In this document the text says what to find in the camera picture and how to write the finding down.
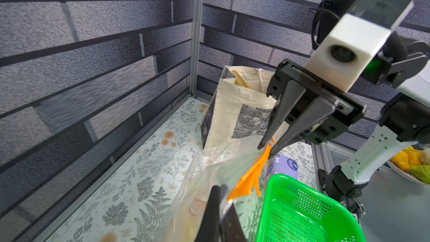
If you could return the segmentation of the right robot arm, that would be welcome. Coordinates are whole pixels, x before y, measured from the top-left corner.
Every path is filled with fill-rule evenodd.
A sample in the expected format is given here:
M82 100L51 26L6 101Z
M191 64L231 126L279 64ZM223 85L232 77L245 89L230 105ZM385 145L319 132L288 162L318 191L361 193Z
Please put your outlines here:
M357 216L373 174L430 142L430 45L396 31L412 8L412 0L322 0L313 9L313 55L304 66L283 60L267 88L276 104L259 147L270 157L304 139L340 143L370 125L347 142L349 159L318 171L321 191Z

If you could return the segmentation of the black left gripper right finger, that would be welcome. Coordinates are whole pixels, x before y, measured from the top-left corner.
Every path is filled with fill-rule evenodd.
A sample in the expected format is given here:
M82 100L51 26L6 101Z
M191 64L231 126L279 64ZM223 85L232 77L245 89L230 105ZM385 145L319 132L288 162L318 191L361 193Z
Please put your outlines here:
M221 221L220 241L247 242L234 204L230 206L226 215Z

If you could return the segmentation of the clear zip-top bag orange seal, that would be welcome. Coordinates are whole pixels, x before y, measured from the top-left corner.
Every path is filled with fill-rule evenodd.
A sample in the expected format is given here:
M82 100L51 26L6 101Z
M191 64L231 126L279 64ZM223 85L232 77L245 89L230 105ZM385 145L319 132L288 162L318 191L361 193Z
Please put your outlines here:
M182 185L165 212L154 236L156 242L192 242L197 237L212 187L221 190L219 216L232 205L227 197L263 154L257 146L261 136L237 139L198 151Z

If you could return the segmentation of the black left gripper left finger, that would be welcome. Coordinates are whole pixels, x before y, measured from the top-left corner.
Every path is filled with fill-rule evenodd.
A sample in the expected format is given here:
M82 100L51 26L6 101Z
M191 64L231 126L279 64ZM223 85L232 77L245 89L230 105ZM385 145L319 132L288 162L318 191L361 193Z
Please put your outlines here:
M200 228L195 242L218 242L220 237L219 204L221 202L220 186L213 186L208 198Z

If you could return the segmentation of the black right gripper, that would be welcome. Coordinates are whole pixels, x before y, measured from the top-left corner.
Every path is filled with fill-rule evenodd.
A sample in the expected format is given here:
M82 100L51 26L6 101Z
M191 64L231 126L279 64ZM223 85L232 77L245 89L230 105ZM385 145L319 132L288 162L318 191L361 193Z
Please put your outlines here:
M356 98L288 59L278 65L267 96L277 102L258 149L265 147L283 122L289 125L282 137L276 139L270 158L303 139L316 145L333 140L362 119L367 110Z

